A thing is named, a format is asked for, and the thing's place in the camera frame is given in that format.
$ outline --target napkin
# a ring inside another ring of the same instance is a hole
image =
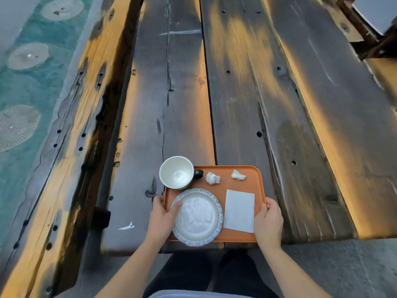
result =
[[[224,228],[254,233],[255,194],[227,190]]]

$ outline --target dark pants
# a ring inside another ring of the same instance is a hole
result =
[[[205,252],[177,252],[170,257],[143,297],[160,290],[206,291],[212,276],[212,265]],[[246,251],[230,250],[222,258],[213,292],[278,298],[259,276]]]

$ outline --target white cup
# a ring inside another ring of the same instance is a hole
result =
[[[161,182],[171,189],[183,190],[193,179],[200,179],[204,172],[195,170],[188,158],[174,156],[168,158],[160,167]]]

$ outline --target orange tray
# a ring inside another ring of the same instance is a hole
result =
[[[259,169],[255,166],[195,166],[195,169],[204,171],[204,176],[201,179],[193,180],[187,189],[202,188],[208,190],[216,196],[222,206],[223,214],[225,217],[225,203],[226,203],[226,190],[236,190],[255,194],[255,208],[254,214],[257,215],[261,210],[261,204],[265,203],[265,192],[263,190],[262,176]],[[237,169],[240,174],[246,175],[244,181],[236,180],[231,177],[233,170]],[[205,176],[208,172],[213,172],[221,176],[221,183],[210,185],[206,182]],[[181,190],[169,189],[166,187],[164,194],[164,208],[169,211],[172,202],[181,193]],[[168,240],[176,241],[173,233],[169,236]],[[236,231],[223,228],[219,235],[213,240],[214,242],[249,242],[255,243],[256,238],[253,233]]]

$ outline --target mug handle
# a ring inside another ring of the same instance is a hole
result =
[[[201,179],[203,175],[204,175],[204,171],[202,171],[201,169],[195,169],[195,173],[193,174],[193,179],[195,180]]]

